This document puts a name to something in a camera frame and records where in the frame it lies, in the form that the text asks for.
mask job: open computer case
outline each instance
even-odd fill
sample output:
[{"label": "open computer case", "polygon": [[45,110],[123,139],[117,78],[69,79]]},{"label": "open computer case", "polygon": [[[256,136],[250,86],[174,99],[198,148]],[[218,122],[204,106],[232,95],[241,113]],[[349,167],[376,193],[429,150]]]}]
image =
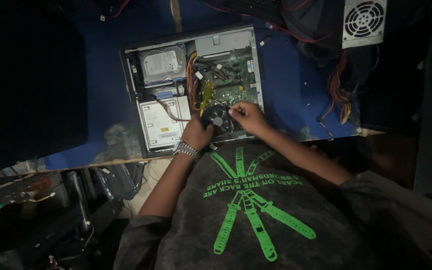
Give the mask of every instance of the open computer case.
[{"label": "open computer case", "polygon": [[120,56],[143,158],[171,154],[194,113],[216,126],[213,143],[255,138],[228,114],[238,101],[264,110],[252,23],[126,44]]}]

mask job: hard drive label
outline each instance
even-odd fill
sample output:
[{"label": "hard drive label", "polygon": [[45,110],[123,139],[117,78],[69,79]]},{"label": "hard drive label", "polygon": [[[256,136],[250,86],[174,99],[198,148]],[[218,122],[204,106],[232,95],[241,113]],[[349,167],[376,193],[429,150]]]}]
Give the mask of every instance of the hard drive label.
[{"label": "hard drive label", "polygon": [[144,59],[144,69],[148,76],[171,72],[177,68],[178,60],[174,51],[149,55]]}]

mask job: blue table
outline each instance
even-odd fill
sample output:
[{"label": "blue table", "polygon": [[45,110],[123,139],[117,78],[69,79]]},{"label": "blue table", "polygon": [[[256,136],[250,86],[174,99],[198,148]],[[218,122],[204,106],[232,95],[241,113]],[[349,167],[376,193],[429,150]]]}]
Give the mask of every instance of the blue table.
[{"label": "blue table", "polygon": [[[247,19],[211,9],[199,0],[179,0],[179,9],[183,31]],[[251,19],[256,28],[265,27],[264,21]],[[114,158],[141,158],[137,137],[131,134],[136,107],[126,92],[118,50],[123,43],[176,33],[170,0],[132,0],[121,15],[106,21],[101,21],[91,1],[86,1],[77,10],[73,23],[86,43],[88,142],[45,157],[45,169],[74,168],[110,162]],[[330,102],[326,81],[332,68],[317,68],[314,62],[297,52],[290,37],[282,32],[257,31],[257,41],[269,35],[271,40],[258,46],[264,65],[261,79],[267,119],[277,129],[299,140],[330,138],[316,119],[327,110]],[[335,138],[357,134],[351,124],[339,123],[338,108],[326,117],[325,125]],[[114,145],[118,145],[119,150],[110,149]],[[127,153],[115,154],[122,147],[129,148]]]}]

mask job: barcode label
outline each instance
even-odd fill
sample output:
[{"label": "barcode label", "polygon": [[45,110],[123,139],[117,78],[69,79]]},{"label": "barcode label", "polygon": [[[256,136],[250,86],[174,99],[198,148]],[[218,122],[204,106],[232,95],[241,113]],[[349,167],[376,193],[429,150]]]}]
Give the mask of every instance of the barcode label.
[{"label": "barcode label", "polygon": [[166,134],[159,134],[159,138],[160,139],[164,139],[164,138],[176,137],[177,135],[178,135],[177,132],[166,133]]}]

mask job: silver watch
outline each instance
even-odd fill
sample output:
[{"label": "silver watch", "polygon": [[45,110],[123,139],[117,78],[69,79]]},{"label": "silver watch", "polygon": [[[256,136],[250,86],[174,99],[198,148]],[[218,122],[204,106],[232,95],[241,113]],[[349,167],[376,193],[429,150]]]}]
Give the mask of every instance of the silver watch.
[{"label": "silver watch", "polygon": [[198,161],[198,159],[199,159],[199,152],[198,152],[198,150],[196,150],[193,147],[187,145],[184,141],[179,141],[176,145],[174,145],[173,155],[176,155],[177,153],[188,154],[189,156],[192,156],[192,158],[194,159],[194,161]]}]

